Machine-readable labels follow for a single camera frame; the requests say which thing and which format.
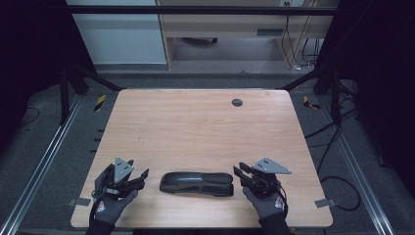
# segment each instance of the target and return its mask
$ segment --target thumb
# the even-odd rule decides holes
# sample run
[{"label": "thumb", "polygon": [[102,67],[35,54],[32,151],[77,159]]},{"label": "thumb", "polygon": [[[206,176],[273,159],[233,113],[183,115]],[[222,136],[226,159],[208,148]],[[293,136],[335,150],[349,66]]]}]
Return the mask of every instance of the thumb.
[{"label": "thumb", "polygon": [[256,196],[253,194],[253,192],[249,188],[244,187],[242,189],[242,192],[245,194],[247,199],[250,200],[251,202],[253,202],[256,199]]},{"label": "thumb", "polygon": [[118,202],[123,205],[125,208],[128,204],[130,204],[138,195],[138,191],[134,190],[130,194],[128,194],[125,198],[119,200]]}]

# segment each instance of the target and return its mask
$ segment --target black cable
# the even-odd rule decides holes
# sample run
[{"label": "black cable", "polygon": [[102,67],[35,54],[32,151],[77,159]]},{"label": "black cable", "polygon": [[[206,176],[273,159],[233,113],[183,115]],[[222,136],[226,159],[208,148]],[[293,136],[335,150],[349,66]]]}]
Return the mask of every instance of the black cable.
[{"label": "black cable", "polygon": [[[302,37],[302,35],[304,34],[304,32],[305,32],[305,27],[306,27],[306,25],[307,25],[307,22],[308,22],[308,19],[310,18],[310,16],[307,16],[307,19],[305,20],[305,24],[304,24],[304,26],[303,26],[303,28],[302,28],[302,31],[301,31],[301,35],[300,35],[300,37]],[[292,68],[293,66],[291,65],[291,62],[290,62],[290,60],[288,60],[288,55],[287,55],[287,52],[286,52],[286,50],[285,50],[285,48],[284,48],[284,37],[285,37],[285,34],[286,34],[286,32],[287,32],[287,36],[288,36],[288,39],[289,39],[289,42],[290,42],[290,46],[291,46],[291,51],[292,51],[292,53],[293,53],[293,58],[294,58],[294,61],[300,66],[300,67],[304,67],[304,66],[308,66],[308,65],[304,65],[304,64],[301,64],[301,63],[299,63],[298,61],[297,61],[297,59],[296,59],[296,55],[295,55],[295,53],[294,53],[294,47],[293,47],[293,42],[291,41],[291,36],[290,36],[290,32],[289,32],[289,30],[288,30],[288,23],[289,23],[289,20],[290,20],[290,15],[287,15],[287,21],[286,21],[286,26],[285,26],[285,30],[284,30],[284,33],[283,33],[283,37],[282,37],[282,41],[281,41],[281,46],[282,46],[282,48],[283,48],[283,52],[284,52],[284,54],[285,54],[285,56],[286,56],[286,58],[287,58],[287,61],[288,61],[288,64],[289,64],[289,66],[290,66],[290,68]]]},{"label": "black cable", "polygon": [[317,175],[318,175],[318,174],[320,174],[321,165],[323,165],[323,162],[324,162],[324,160],[325,160],[325,159],[326,159],[326,157],[327,157],[327,153],[329,152],[330,147],[332,147],[332,144],[333,144],[333,142],[335,141],[335,139],[337,138],[337,135],[338,135],[338,134],[340,134],[340,130],[341,130],[341,129],[342,129],[342,126],[341,126],[341,125],[339,125],[339,126],[336,128],[335,134],[333,135],[332,139],[330,140],[330,142],[329,142],[329,144],[328,144],[328,146],[327,146],[326,150],[324,151],[323,157],[322,157],[322,159],[321,159],[320,163],[318,164],[318,168],[317,168]]},{"label": "black cable", "polygon": [[[349,114],[351,114],[351,113],[353,113],[355,111],[356,111],[356,109],[351,109],[351,110],[347,111],[346,113],[342,114],[342,118],[345,118],[347,115],[349,115]],[[316,130],[316,131],[314,131],[314,132],[312,132],[310,134],[305,135],[304,138],[307,139],[307,138],[312,137],[312,136],[314,136],[316,134],[319,134],[319,133],[325,131],[326,129],[328,129],[330,126],[334,125],[334,124],[335,124],[334,121],[333,122],[330,122],[329,124],[321,127],[320,129],[318,129],[318,130]]]},{"label": "black cable", "polygon": [[20,126],[24,126],[24,125],[30,124],[30,123],[34,122],[37,118],[39,118],[40,111],[38,109],[36,109],[36,108],[27,108],[27,109],[28,110],[36,110],[37,111],[36,117],[34,117],[32,120],[30,120],[30,121],[28,121],[26,123],[21,124]]},{"label": "black cable", "polygon": [[354,212],[354,211],[356,211],[360,207],[360,204],[361,204],[361,201],[362,201],[361,196],[360,196],[360,193],[357,190],[357,188],[352,183],[350,183],[349,181],[347,181],[346,179],[343,179],[343,178],[338,177],[338,176],[327,176],[327,177],[323,178],[322,180],[320,180],[320,183],[323,184],[323,182],[326,181],[326,180],[328,180],[328,179],[338,179],[338,180],[343,181],[344,183],[348,184],[348,186],[350,186],[354,190],[354,192],[356,193],[356,195],[357,195],[357,204],[354,207],[345,208],[345,207],[340,206],[340,205],[336,205],[336,207],[339,208],[340,210],[346,211],[346,212]]},{"label": "black cable", "polygon": [[282,45],[282,47],[283,47],[283,52],[284,52],[284,54],[285,54],[285,56],[286,56],[286,58],[287,58],[287,61],[288,61],[289,66],[292,68],[293,66],[291,65],[290,60],[288,60],[288,55],[287,55],[287,52],[286,52],[285,47],[284,47],[284,37],[285,37],[285,34],[287,33],[288,40],[289,40],[289,42],[290,42],[290,46],[291,46],[291,51],[292,51],[292,53],[293,53],[293,58],[294,58],[294,61],[295,61],[295,62],[296,62],[296,63],[297,63],[300,67],[307,66],[307,65],[304,65],[304,64],[299,63],[299,62],[297,61],[297,59],[296,59],[296,55],[295,55],[295,53],[294,53],[293,42],[291,41],[290,32],[288,31],[288,23],[289,23],[289,20],[290,20],[290,16],[289,16],[289,15],[287,15],[286,27],[285,27],[285,30],[284,30],[284,33],[283,33],[283,39],[282,39],[282,41],[281,41],[281,45]]}]

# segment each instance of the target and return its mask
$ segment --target white wall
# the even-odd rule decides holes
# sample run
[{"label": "white wall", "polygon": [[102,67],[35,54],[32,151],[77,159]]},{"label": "white wall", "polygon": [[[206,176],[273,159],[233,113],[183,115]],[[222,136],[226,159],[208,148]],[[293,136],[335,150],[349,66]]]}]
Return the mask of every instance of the white wall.
[{"label": "white wall", "polygon": [[[67,0],[69,5],[155,6],[155,0]],[[96,65],[166,64],[157,15],[73,15]]]}]

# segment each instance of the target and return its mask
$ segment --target table top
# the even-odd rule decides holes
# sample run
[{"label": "table top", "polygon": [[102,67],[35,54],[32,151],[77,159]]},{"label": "table top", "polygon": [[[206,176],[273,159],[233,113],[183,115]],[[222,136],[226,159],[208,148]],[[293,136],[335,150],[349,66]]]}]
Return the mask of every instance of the table top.
[{"label": "table top", "polygon": [[[232,100],[243,104],[236,107]],[[300,123],[284,90],[127,89],[119,92],[81,198],[91,198],[94,180],[120,157],[134,160],[130,179],[150,169],[146,186],[123,212],[118,227],[259,227],[242,193],[233,165],[264,157],[292,171],[278,174],[290,206],[290,227],[327,227],[324,199]],[[234,177],[233,197],[161,192],[173,171],[226,172]],[[88,227],[89,207],[76,206],[71,224]]]}]

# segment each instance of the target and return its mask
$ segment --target black glove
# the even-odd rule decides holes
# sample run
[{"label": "black glove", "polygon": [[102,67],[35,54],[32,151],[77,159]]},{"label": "black glove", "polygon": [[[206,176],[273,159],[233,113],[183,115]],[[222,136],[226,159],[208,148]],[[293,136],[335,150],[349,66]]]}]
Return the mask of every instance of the black glove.
[{"label": "black glove", "polygon": [[259,218],[265,218],[274,213],[284,212],[284,201],[278,193],[274,193],[266,198],[257,198],[247,187],[244,187],[242,192],[244,192],[247,199],[254,205]]},{"label": "black glove", "polygon": [[105,197],[98,205],[95,219],[115,224],[125,207],[130,204],[137,195],[138,191],[134,190],[121,200]]}]

